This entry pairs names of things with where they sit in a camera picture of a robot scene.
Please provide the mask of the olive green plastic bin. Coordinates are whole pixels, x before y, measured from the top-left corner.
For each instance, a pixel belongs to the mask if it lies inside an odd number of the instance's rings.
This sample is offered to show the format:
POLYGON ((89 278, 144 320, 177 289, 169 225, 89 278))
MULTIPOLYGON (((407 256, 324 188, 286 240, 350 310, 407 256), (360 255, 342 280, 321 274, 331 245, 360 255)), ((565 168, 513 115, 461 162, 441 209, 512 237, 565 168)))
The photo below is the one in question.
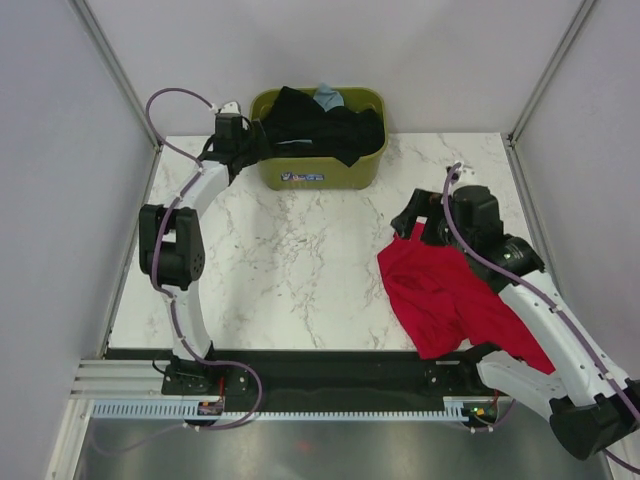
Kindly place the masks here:
MULTIPOLYGON (((258 95, 251 105, 250 118, 262 121, 270 111, 280 89, 267 90, 258 95)), ((333 157, 272 157, 257 164, 263 183, 273 190, 291 189, 349 189, 361 190, 376 177, 382 154, 388 144, 388 129, 385 119, 385 102, 380 94, 366 87, 336 87, 345 106, 360 112, 371 108, 381 114, 385 128, 385 142, 376 153, 363 156, 354 166, 348 167, 333 157)), ((309 95, 316 89, 300 88, 309 95)))

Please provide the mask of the red t shirt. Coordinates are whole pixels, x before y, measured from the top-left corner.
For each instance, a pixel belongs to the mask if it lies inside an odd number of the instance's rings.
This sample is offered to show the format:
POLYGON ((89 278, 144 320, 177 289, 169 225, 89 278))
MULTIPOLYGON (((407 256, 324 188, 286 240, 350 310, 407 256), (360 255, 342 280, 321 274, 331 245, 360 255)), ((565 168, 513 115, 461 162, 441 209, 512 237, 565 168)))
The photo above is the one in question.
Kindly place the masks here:
POLYGON ((465 340, 491 343, 544 373, 550 359, 519 317, 472 273, 451 246, 395 236, 377 255, 382 284, 400 325, 422 359, 447 355, 465 340))

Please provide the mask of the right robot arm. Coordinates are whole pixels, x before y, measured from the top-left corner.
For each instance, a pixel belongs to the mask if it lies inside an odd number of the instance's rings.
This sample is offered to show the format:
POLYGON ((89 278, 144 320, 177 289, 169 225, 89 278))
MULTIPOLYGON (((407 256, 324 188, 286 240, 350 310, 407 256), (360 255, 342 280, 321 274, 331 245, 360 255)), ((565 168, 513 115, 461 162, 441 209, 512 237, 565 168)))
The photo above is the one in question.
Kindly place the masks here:
POLYGON ((488 187, 437 193, 416 189, 391 221, 431 247, 462 254, 472 274, 509 307, 550 360, 542 373, 497 341, 458 368, 467 392, 502 391, 548 421, 559 443, 585 460, 639 429, 639 383, 593 340, 555 287, 543 260, 523 238, 508 234, 488 187))

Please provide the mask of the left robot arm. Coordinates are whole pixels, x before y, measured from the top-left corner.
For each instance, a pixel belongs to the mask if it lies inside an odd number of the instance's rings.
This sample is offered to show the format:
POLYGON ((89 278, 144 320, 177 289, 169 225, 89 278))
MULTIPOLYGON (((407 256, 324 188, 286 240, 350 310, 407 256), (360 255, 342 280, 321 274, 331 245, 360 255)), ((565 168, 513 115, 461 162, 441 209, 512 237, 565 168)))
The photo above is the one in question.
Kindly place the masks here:
POLYGON ((260 121, 238 113, 219 113, 214 134, 195 159, 188 180, 163 204, 146 204, 139 212, 139 265, 164 297, 173 334, 172 354, 191 362, 185 382, 208 393, 219 382, 211 359, 213 343, 206 331, 199 295, 206 253, 200 216, 240 172, 269 156, 260 121))

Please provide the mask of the black t shirt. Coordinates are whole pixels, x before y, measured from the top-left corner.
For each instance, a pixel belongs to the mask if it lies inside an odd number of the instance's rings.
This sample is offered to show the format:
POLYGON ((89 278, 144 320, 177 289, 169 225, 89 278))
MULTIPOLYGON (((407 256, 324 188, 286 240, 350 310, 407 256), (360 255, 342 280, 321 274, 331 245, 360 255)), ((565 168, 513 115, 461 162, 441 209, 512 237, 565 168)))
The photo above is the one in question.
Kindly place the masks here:
POLYGON ((385 142, 383 117, 375 110, 353 111, 342 98, 327 109, 313 95, 287 86, 261 123, 277 157, 333 157, 352 167, 385 142))

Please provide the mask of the light blue t shirt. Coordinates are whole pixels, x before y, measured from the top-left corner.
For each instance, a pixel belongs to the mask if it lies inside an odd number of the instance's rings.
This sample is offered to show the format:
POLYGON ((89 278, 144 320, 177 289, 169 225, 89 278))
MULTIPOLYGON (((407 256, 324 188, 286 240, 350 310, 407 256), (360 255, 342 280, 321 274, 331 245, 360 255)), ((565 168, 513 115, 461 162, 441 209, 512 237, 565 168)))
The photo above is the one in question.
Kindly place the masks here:
POLYGON ((325 112, 345 106, 342 94, 325 83, 317 87, 312 98, 325 112))

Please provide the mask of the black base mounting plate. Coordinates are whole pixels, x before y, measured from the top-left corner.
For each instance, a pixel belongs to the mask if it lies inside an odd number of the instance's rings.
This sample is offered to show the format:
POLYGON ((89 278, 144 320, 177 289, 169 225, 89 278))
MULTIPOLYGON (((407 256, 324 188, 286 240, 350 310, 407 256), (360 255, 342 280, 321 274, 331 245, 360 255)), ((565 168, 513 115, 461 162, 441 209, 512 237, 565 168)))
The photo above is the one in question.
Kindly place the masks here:
POLYGON ((177 361, 165 395, 222 395, 246 411, 262 405, 313 411, 436 407, 447 397, 492 397, 476 362, 487 346, 423 360, 408 351, 218 350, 214 366, 177 361))

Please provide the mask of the left aluminium frame post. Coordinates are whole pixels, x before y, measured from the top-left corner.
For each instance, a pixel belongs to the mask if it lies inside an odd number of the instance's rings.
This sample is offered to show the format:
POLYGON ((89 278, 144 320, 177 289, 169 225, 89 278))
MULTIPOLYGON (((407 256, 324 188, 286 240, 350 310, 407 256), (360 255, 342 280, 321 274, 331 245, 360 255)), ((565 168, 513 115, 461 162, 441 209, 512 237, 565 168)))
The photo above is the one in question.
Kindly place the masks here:
POLYGON ((91 39, 109 74, 128 105, 129 110, 136 117, 139 126, 144 130, 154 151, 158 152, 160 150, 159 142, 156 135, 152 132, 149 122, 146 120, 142 102, 136 94, 133 85, 131 84, 95 13, 89 5, 89 2, 85 0, 70 0, 69 4, 91 39))

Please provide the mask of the aluminium frame post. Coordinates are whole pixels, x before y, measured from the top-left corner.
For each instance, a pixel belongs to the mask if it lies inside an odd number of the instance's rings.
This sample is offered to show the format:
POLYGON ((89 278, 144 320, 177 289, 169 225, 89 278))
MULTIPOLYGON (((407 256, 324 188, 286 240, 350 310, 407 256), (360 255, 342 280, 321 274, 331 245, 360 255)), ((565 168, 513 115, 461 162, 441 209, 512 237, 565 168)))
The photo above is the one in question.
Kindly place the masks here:
POLYGON ((91 39, 109 74, 128 105, 129 110, 136 117, 139 126, 144 130, 154 151, 158 152, 160 150, 159 142, 156 135, 152 132, 149 122, 146 120, 142 102, 136 94, 133 85, 131 84, 95 13, 89 5, 89 2, 85 0, 70 0, 69 4, 91 39))
POLYGON ((502 135, 508 149, 515 148, 531 117, 538 108, 540 101, 543 99, 548 87, 563 64, 563 61, 571 51, 581 31, 584 29, 598 5, 598 0, 582 0, 579 3, 576 12, 572 16, 551 57, 546 63, 514 126, 508 133, 502 135))

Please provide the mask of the right aluminium frame post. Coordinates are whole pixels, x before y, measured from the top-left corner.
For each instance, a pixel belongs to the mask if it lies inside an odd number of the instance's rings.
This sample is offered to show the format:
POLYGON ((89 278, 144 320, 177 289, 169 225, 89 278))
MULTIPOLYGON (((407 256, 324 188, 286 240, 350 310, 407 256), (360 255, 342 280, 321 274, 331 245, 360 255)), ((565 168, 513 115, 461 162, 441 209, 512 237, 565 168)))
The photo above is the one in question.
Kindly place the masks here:
POLYGON ((572 16, 551 57, 546 63, 514 126, 508 133, 502 135, 508 149, 515 148, 531 117, 538 108, 540 101, 543 99, 548 87, 563 64, 563 61, 571 51, 581 31, 584 29, 598 5, 598 0, 582 0, 579 3, 576 12, 572 16))

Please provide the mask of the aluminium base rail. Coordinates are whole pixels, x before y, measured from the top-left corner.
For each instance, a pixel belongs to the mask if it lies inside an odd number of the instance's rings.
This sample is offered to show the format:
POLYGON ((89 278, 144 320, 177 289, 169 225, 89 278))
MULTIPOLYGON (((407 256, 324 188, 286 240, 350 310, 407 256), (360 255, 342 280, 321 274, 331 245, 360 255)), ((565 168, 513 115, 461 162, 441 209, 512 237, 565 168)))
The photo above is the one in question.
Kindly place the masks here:
MULTIPOLYGON (((76 374, 73 389, 99 396, 165 395, 162 385, 167 365, 156 366, 149 359, 125 360, 122 357, 84 361, 76 374)), ((481 355, 476 368, 486 387, 504 393, 531 390, 554 398, 571 397, 575 403, 592 403, 598 396, 609 397, 614 393, 607 377, 594 365, 577 365, 544 374, 504 351, 491 351, 481 355)))

